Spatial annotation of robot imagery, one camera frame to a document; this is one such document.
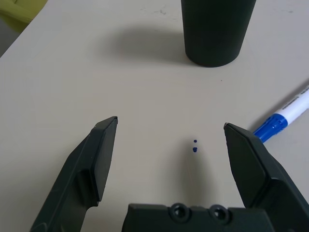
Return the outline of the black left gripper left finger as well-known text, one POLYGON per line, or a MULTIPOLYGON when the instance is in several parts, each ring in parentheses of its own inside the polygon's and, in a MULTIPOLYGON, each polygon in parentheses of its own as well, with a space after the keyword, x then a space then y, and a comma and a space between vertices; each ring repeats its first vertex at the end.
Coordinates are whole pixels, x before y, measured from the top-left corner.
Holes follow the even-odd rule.
POLYGON ((118 118, 98 122, 66 159, 32 232, 79 232, 86 212, 97 207, 112 161, 118 118))

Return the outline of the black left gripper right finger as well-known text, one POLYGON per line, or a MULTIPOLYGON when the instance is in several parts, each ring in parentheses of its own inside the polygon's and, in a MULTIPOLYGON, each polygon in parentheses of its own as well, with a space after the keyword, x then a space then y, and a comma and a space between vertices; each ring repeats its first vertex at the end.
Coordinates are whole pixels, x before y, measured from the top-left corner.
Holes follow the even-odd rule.
POLYGON ((309 204, 282 165, 251 132, 231 123, 224 131, 244 206, 263 209, 277 232, 307 232, 309 204))

